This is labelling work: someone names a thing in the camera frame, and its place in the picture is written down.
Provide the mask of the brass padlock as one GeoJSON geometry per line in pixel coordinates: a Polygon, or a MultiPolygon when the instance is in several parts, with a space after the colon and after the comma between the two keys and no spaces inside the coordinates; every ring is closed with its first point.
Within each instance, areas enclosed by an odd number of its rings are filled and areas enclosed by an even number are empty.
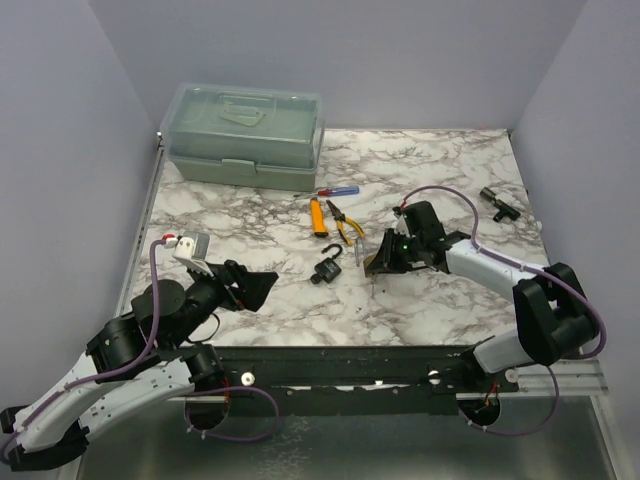
{"type": "Polygon", "coordinates": [[[357,238],[353,245],[356,266],[362,271],[366,270],[367,258],[370,256],[365,238],[357,238]]]}

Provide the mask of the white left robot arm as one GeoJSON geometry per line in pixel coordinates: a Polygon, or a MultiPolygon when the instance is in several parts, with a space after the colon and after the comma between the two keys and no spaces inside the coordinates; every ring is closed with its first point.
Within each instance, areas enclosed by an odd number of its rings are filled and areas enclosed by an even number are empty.
{"type": "Polygon", "coordinates": [[[57,469],[116,422],[182,395],[236,391],[213,346],[191,340],[217,309],[258,311],[279,276],[227,260],[192,283],[154,277],[129,312],[108,321],[75,365],[30,405],[1,413],[1,461],[12,471],[57,469]]]}

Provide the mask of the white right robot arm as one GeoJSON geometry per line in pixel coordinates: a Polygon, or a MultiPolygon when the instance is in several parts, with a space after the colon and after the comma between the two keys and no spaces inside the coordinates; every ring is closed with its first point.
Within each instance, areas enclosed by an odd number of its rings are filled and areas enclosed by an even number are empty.
{"type": "Polygon", "coordinates": [[[447,234],[427,201],[396,207],[394,213],[396,226],[385,230],[378,251],[364,260],[366,276],[433,269],[472,280],[513,303],[515,327],[465,354],[459,371],[467,389],[483,391],[497,372],[511,367],[550,366],[601,333],[568,265],[524,266],[493,251],[482,252],[469,235],[447,234]]]}

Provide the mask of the black padlock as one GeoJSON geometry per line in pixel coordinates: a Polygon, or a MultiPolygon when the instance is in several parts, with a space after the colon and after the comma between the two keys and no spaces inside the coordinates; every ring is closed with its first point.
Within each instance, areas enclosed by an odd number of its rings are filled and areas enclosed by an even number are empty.
{"type": "Polygon", "coordinates": [[[339,244],[329,244],[321,250],[322,254],[328,253],[330,250],[335,249],[336,252],[333,255],[329,255],[321,262],[314,266],[314,274],[321,276],[322,281],[326,284],[332,283],[341,273],[341,267],[336,263],[336,259],[342,254],[343,247],[339,244]]]}

